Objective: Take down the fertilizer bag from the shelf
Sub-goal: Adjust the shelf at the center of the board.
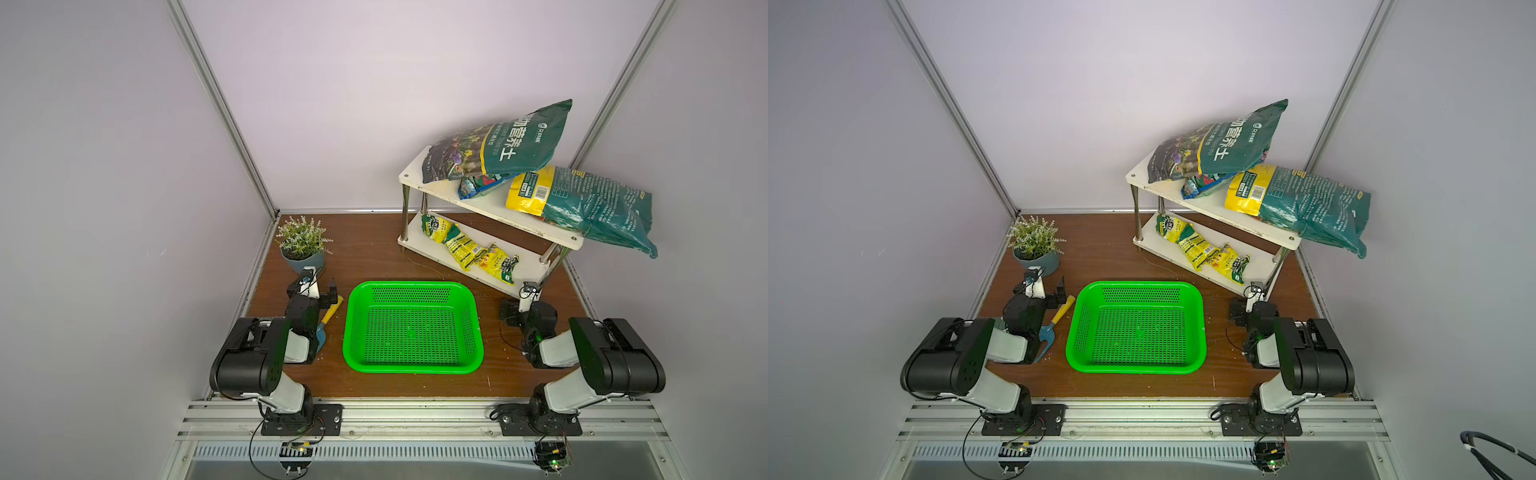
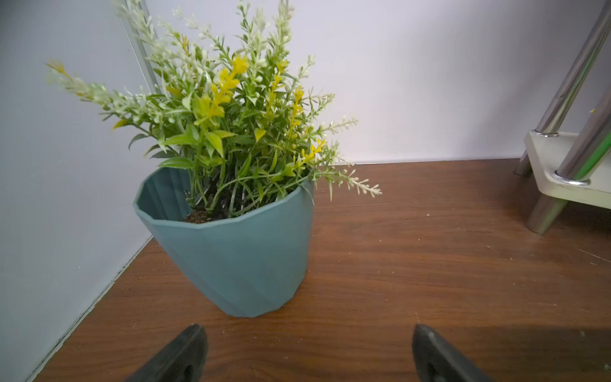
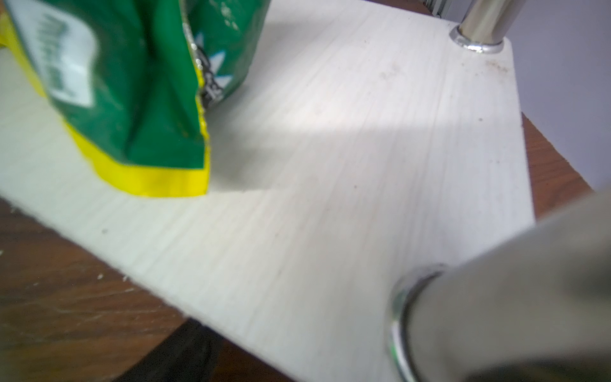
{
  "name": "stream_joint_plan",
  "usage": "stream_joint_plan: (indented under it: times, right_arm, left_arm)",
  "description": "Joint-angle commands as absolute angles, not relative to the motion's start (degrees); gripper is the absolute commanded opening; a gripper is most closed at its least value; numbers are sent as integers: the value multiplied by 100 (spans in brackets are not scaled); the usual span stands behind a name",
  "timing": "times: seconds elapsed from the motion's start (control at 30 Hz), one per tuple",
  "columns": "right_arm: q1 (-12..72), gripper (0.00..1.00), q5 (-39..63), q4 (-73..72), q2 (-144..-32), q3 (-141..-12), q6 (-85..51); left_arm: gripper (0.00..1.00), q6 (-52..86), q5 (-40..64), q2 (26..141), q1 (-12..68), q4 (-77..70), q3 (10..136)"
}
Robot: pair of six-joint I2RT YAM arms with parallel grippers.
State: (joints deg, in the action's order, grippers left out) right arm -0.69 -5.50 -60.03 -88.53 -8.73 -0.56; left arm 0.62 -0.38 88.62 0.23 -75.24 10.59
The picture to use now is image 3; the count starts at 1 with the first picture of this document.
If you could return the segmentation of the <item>small green yellow fertilizer packet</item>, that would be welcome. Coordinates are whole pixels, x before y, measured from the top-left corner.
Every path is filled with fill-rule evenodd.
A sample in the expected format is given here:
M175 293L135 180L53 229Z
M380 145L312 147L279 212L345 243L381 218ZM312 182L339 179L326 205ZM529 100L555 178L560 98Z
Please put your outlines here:
M205 113L244 82L267 1L6 1L1 44L97 175L142 197L206 194Z

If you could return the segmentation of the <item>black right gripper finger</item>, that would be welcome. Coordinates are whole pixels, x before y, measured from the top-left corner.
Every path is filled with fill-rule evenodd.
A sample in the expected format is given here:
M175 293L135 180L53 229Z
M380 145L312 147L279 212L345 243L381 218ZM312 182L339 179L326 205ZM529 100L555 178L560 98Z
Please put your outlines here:
M117 381L209 381L223 338L190 318Z

